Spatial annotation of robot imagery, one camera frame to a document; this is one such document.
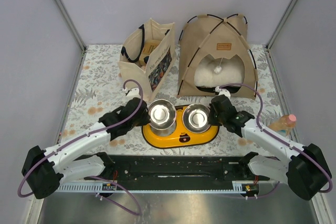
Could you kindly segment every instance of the pet tent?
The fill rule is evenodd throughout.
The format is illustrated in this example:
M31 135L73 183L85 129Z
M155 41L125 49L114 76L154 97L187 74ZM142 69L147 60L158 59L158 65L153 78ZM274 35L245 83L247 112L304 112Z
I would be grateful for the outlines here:
M191 18L180 35L181 52L177 96L216 94L215 87L197 87L195 85L196 69L203 59L209 57L217 61L220 59L220 62L222 59L230 61L234 57L240 58L243 66L242 83L256 87L258 72L246 37L247 20L242 14L234 14L227 18L210 14ZM225 70L220 71L220 69L215 71L214 79L225 74ZM247 87L230 87L229 91L233 97L255 99L254 92Z

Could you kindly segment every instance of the yellow tray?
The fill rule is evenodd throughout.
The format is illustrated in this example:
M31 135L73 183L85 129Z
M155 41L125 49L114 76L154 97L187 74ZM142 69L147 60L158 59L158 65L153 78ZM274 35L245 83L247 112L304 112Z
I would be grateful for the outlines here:
M142 126L143 138L155 148L176 148L183 146L193 146L207 144L211 142L218 134L219 126L210 126L203 133L193 133L184 127L182 115L188 105L176 106L176 129L168 136L158 136L149 124Z

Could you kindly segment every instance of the canvas bag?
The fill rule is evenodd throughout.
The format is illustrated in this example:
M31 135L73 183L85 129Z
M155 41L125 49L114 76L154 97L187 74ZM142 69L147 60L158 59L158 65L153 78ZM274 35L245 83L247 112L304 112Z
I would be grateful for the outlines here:
M181 53L177 97L216 94L214 88L202 89L196 87L194 83L196 68L200 61L208 55L214 59L231 59L237 55L244 64L243 83L256 87L258 72L252 51L246 42L247 20L245 16L234 14L227 18L220 18L207 14L198 15L192 19L187 22L180 35ZM232 93L233 97L255 99L254 92L247 87L236 90L238 91Z
M149 55L144 71L139 57L147 40L161 42ZM152 102L175 60L175 23L160 25L150 19L126 39L118 65L122 80L136 80L142 87L144 101ZM126 87L132 89L137 85L128 82Z

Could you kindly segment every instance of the white pom-pom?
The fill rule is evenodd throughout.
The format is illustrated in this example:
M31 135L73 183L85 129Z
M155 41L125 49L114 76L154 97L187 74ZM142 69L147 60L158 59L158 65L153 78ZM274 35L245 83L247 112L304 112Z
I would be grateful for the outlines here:
M219 74L221 72L221 70L222 70L222 67L221 66L217 66L217 67L215 67L214 72L216 74Z

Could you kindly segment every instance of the silver pet bowl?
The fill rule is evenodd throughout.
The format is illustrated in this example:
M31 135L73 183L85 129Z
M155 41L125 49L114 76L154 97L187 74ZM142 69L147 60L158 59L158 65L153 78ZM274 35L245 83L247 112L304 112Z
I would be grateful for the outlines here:
M210 109L200 103L189 105L183 112L183 124L193 133L203 133L210 128L208 117Z
M159 99L148 106L150 125L157 130L170 128L176 120L176 109L169 101Z

